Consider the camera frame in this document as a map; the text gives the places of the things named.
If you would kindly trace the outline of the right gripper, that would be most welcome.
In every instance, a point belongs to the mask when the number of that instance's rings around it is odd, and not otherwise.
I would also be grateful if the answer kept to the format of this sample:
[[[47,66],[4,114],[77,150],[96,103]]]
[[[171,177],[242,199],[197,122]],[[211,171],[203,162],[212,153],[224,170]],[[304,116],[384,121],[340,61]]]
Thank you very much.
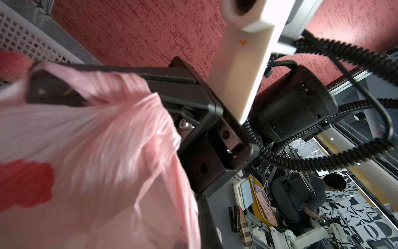
[[[208,201],[238,171],[259,155],[259,146],[233,118],[221,118],[223,107],[210,93],[203,79],[185,61],[175,57],[169,67],[118,67],[68,63],[67,67],[88,72],[135,73],[156,92],[171,114],[174,124],[191,125],[180,132],[178,154],[191,189],[197,194],[202,249],[222,249]],[[88,99],[70,87],[64,77],[39,70],[30,76],[27,102],[83,107]]]

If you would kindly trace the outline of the pink plastic bag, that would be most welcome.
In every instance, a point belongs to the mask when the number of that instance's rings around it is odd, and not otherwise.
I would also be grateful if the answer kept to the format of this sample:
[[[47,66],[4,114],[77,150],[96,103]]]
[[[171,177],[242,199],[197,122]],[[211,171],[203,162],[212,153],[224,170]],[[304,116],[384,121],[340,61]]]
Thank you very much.
[[[199,249],[198,206],[157,93],[134,73],[42,62],[85,107],[30,104],[31,75],[1,91],[1,164],[53,168],[52,199],[1,211],[3,249]]]

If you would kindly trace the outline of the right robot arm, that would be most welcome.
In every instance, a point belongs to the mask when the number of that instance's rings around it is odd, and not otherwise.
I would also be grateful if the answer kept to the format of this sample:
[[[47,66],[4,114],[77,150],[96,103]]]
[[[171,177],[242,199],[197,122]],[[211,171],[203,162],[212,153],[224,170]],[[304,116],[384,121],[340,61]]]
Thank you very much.
[[[267,165],[284,170],[311,172],[339,169],[373,159],[394,149],[393,126],[387,109],[396,109],[396,99],[376,99],[366,93],[364,100],[338,106],[320,80],[306,67],[273,54],[266,71],[285,66],[289,73],[256,96],[249,116],[239,124],[207,82],[184,60],[175,57],[168,67],[115,67],[62,64],[81,72],[136,73],[159,94],[181,136],[178,155],[199,204],[202,248],[221,248],[207,197],[253,162],[259,173]],[[386,131],[375,139],[348,151],[316,159],[289,159],[282,150],[292,141],[327,129],[338,118],[353,111],[376,109]]]

